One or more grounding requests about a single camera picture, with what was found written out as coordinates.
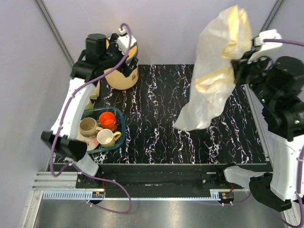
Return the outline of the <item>yellow trash bin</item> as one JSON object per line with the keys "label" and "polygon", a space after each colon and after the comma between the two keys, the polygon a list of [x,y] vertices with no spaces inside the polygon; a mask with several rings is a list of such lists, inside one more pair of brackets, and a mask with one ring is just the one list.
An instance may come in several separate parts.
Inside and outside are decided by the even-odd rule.
{"label": "yellow trash bin", "polygon": [[[135,45],[130,49],[129,56],[126,60],[127,64],[130,64],[132,58],[138,56],[138,47]],[[138,65],[136,65],[136,69],[128,76],[125,77],[121,72],[115,70],[112,73],[108,74],[105,79],[107,83],[114,89],[117,90],[126,90],[133,87],[139,78],[138,73]]]}

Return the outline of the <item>detached white trash bag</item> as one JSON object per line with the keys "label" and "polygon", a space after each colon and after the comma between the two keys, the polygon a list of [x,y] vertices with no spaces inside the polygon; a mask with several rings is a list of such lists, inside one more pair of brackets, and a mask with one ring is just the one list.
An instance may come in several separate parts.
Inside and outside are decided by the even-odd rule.
{"label": "detached white trash bag", "polygon": [[190,98],[174,128],[182,131],[206,129],[222,114],[235,88],[231,60],[251,49],[252,31],[247,12],[232,6],[213,19],[200,33],[190,84]]}

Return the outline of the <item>white trash bag roll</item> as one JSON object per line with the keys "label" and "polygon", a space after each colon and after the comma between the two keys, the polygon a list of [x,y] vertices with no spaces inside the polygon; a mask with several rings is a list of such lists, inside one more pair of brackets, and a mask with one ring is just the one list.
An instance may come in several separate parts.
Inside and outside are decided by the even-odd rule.
{"label": "white trash bag roll", "polygon": [[98,81],[94,91],[90,95],[90,99],[91,100],[97,100],[99,96],[100,96],[100,80]]}

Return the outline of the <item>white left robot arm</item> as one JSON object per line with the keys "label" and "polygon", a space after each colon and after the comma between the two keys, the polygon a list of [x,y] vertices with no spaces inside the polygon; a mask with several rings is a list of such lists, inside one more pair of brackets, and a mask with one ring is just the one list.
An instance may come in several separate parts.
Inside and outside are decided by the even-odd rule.
{"label": "white left robot arm", "polygon": [[41,140],[57,154],[74,163],[87,174],[86,183],[98,188],[103,181],[97,173],[99,166],[87,153],[87,144],[77,140],[79,124],[87,101],[98,81],[114,70],[129,76],[136,68],[137,58],[126,63],[129,51],[137,44],[131,34],[90,34],[85,40],[85,49],[72,66],[69,88],[60,114],[49,131],[43,131]]}

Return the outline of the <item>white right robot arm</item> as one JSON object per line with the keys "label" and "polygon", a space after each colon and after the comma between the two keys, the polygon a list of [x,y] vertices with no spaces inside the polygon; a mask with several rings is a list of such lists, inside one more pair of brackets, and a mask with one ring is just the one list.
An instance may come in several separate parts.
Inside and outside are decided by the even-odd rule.
{"label": "white right robot arm", "polygon": [[247,84],[263,106],[262,115],[273,139],[273,171],[229,165],[215,177],[216,184],[227,188],[234,183],[250,190],[259,203],[278,212],[288,210],[292,202],[304,200],[304,103],[299,98],[303,62],[289,56],[276,61],[262,56],[250,62],[246,53],[231,64],[236,84]]}

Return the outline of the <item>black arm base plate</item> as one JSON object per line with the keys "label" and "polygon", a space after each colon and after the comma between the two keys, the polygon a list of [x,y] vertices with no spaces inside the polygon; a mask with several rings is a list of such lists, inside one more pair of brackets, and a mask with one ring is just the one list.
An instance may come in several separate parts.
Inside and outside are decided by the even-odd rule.
{"label": "black arm base plate", "polygon": [[102,164],[96,177],[124,186],[191,186],[194,188],[231,189],[220,164]]}

